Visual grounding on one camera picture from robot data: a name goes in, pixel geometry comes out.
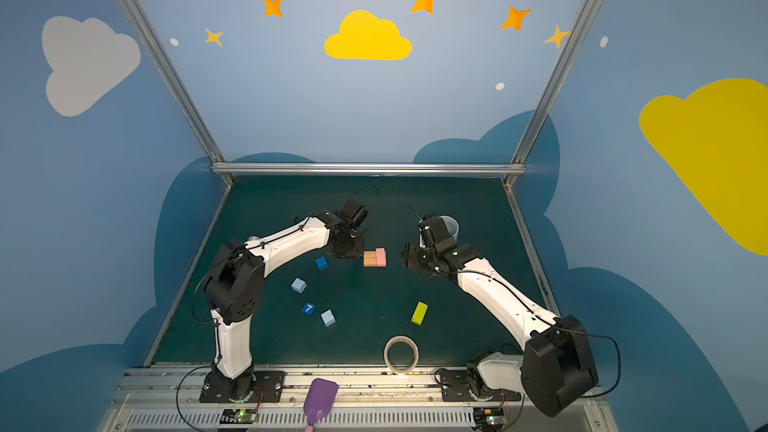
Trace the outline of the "pink wooden block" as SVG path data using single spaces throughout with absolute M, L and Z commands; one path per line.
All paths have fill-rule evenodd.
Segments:
M 375 249 L 375 258 L 377 267 L 385 267 L 387 265 L 387 254 L 385 248 Z

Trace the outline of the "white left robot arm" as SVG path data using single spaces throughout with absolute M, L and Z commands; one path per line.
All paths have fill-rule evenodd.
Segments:
M 254 369 L 251 319 L 262 303 L 265 280 L 289 261 L 316 249 L 337 258 L 363 255 L 358 230 L 368 216 L 354 199 L 331 212 L 320 209 L 280 232 L 242 242 L 229 240 L 201 281 L 215 331 L 216 351 L 199 397 L 202 403 L 275 403 L 285 373 Z

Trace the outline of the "dark blue wooden cube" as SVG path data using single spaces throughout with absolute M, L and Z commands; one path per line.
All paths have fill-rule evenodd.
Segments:
M 315 260 L 316 266 L 319 270 L 325 270 L 328 267 L 328 262 L 325 257 L 319 257 Z

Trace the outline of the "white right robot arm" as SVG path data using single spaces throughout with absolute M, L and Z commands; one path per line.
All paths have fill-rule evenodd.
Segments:
M 443 218 L 418 222 L 420 240 L 408 243 L 403 265 L 446 277 L 479 301 L 511 333 L 520 356 L 491 352 L 467 364 L 472 396 L 486 399 L 495 390 L 528 397 L 544 415 L 554 417 L 599 382 L 583 324 L 564 318 L 527 297 L 470 244 L 459 245 Z

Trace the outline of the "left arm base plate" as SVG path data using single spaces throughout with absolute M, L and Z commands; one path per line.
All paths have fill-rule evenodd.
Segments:
M 200 403 L 277 403 L 281 399 L 283 371 L 246 370 L 237 378 L 225 377 L 218 369 L 209 372 L 199 396 Z

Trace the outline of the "light blue wooden cube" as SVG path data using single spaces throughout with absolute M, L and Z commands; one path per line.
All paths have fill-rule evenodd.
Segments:
M 301 278 L 295 278 L 291 284 L 291 288 L 297 293 L 303 293 L 306 286 L 306 282 Z

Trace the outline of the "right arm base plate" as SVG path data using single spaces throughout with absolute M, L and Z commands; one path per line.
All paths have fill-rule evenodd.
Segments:
M 491 389 L 477 372 L 466 369 L 439 368 L 433 374 L 444 402 L 501 402 L 504 398 L 519 402 L 520 392 Z

